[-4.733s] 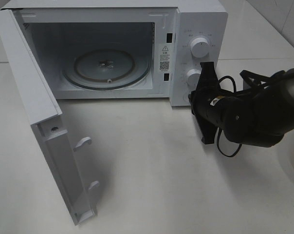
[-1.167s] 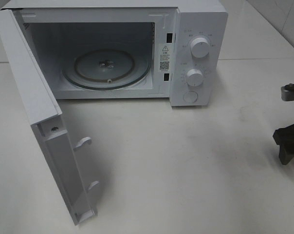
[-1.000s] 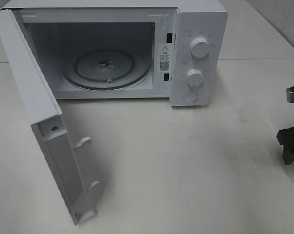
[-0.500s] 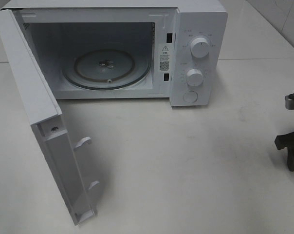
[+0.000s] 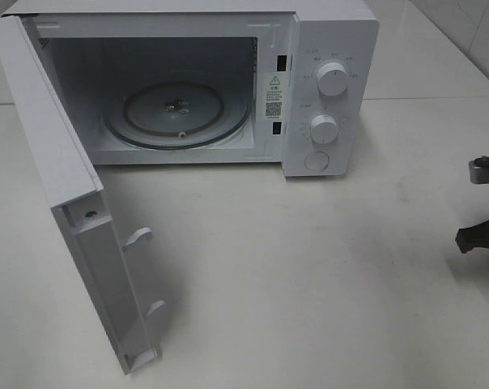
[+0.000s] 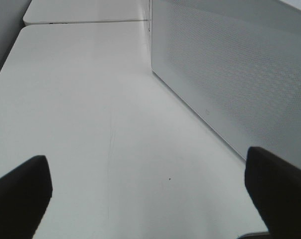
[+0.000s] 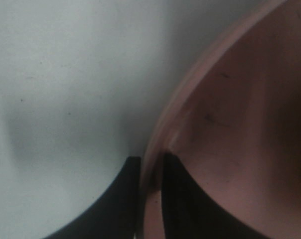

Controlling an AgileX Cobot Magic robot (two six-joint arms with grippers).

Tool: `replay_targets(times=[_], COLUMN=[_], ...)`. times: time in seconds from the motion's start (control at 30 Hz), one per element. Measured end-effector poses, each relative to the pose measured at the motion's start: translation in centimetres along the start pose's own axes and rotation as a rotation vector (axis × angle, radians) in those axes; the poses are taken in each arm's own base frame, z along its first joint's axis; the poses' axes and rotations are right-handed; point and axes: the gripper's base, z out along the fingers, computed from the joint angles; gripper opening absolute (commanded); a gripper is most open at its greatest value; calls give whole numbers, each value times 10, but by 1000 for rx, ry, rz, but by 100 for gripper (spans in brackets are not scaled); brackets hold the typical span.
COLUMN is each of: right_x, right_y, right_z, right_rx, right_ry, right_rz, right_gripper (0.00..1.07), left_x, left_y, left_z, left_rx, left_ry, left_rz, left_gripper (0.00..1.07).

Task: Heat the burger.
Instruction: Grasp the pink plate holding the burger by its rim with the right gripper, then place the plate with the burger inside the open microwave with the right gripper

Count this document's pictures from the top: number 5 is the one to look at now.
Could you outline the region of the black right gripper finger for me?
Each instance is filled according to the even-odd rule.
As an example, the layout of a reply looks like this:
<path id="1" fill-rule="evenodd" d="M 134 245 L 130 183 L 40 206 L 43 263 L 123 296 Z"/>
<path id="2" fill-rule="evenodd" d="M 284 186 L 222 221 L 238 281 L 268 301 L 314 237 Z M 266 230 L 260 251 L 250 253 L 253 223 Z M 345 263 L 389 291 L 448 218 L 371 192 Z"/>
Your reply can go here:
<path id="1" fill-rule="evenodd" d="M 459 229 L 455 242 L 463 254 L 475 248 L 489 249 L 489 220 L 469 228 Z"/>

